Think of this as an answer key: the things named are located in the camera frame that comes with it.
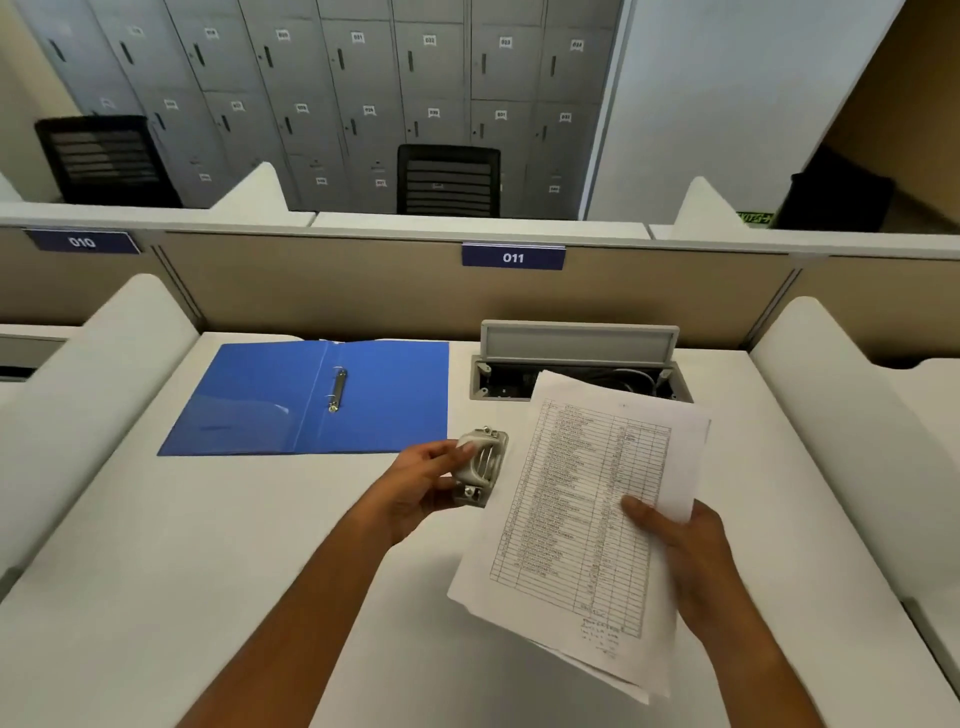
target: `locker handle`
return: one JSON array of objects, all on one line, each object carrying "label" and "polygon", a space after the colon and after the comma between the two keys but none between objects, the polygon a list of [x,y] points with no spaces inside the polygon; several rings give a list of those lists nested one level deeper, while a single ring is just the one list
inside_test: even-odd
[{"label": "locker handle", "polygon": [[64,58],[63,53],[60,52],[60,47],[54,42],[52,38],[48,37],[47,40],[50,42],[50,45],[54,47],[54,50],[57,52],[57,56],[60,58],[60,60],[66,63],[66,58]]}]

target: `person's right hand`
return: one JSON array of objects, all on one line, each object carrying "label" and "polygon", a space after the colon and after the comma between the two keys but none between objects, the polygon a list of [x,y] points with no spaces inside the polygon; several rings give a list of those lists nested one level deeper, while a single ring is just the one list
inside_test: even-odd
[{"label": "person's right hand", "polygon": [[676,523],[631,496],[624,513],[666,546],[677,610],[711,657],[772,640],[733,562],[723,522],[699,500],[688,523]]}]

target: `blue sign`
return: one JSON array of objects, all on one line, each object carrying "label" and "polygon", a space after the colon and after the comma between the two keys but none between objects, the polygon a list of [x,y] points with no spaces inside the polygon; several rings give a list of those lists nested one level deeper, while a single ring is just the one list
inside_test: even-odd
[{"label": "blue sign", "polygon": [[511,243],[464,243],[463,264],[482,268],[534,268],[562,271],[566,259],[563,245],[513,245]]},{"label": "blue sign", "polygon": [[138,255],[128,232],[119,231],[72,231],[72,230],[24,230],[34,245],[52,253],[127,253]]}]

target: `binder ring mechanism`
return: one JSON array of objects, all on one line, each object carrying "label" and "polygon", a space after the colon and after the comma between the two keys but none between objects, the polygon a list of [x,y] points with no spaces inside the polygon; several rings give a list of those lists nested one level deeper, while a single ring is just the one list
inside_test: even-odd
[{"label": "binder ring mechanism", "polygon": [[337,373],[333,378],[333,392],[326,396],[329,403],[327,410],[330,412],[340,409],[340,399],[344,395],[344,387],[347,386],[347,370],[343,367],[334,367],[333,371]]},{"label": "binder ring mechanism", "polygon": [[481,427],[457,441],[458,448],[467,443],[473,443],[477,448],[470,461],[453,472],[457,481],[453,489],[453,501],[457,505],[475,505],[479,508],[487,505],[496,478],[500,475],[509,439],[506,432]]}]

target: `chair backrest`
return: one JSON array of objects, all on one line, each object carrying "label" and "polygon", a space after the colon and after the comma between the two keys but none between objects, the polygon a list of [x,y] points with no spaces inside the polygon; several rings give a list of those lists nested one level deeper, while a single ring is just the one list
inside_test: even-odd
[{"label": "chair backrest", "polygon": [[500,216],[500,151],[403,144],[396,153],[396,212]]},{"label": "chair backrest", "polygon": [[145,116],[40,119],[35,128],[64,202],[183,207]]}]

